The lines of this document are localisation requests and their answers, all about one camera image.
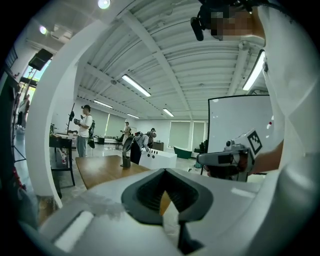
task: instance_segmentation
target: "jeans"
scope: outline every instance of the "jeans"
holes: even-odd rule
[[[88,138],[78,136],[76,139],[76,149],[80,158],[86,157]]]

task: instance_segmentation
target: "speaker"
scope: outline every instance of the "speaker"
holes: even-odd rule
[[[30,60],[29,66],[40,71],[44,67],[44,65],[48,62],[48,60],[52,58],[52,56],[53,54],[51,52],[48,52],[45,49],[41,49]]]

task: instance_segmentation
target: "whiteboard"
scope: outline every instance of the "whiteboard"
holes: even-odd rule
[[[252,128],[262,143],[261,152],[274,149],[274,121],[269,95],[209,99],[208,153],[222,152],[228,140]]]

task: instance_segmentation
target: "ceiling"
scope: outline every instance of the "ceiling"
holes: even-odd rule
[[[79,98],[98,100],[141,119],[170,118],[163,108],[175,119],[207,119],[208,99],[248,93],[242,87],[264,44],[262,39],[218,41],[205,31],[204,41],[199,42],[190,25],[200,9],[197,0],[135,2],[96,42],[78,87]],[[96,0],[60,0],[52,6],[47,8],[51,19],[44,11],[34,20],[41,24],[46,20],[51,31],[58,24],[73,36],[108,11],[99,9]],[[63,46],[34,33],[42,37],[41,41],[33,35],[41,45],[58,50]],[[151,96],[124,81],[124,74]],[[262,73],[254,89],[267,92]]]

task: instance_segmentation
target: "white table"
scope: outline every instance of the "white table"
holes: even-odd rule
[[[151,170],[160,168],[176,168],[177,155],[156,149],[142,151],[139,165]]]

